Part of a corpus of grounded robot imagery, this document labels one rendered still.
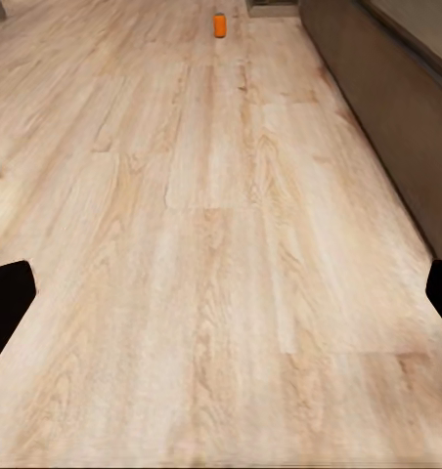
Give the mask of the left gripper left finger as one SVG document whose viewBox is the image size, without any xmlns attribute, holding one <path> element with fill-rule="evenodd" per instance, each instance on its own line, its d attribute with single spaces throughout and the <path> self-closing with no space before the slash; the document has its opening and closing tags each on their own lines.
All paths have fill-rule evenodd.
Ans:
<svg viewBox="0 0 442 469">
<path fill-rule="evenodd" d="M 0 354 L 35 299 L 37 287 L 27 260 L 0 266 Z"/>
</svg>

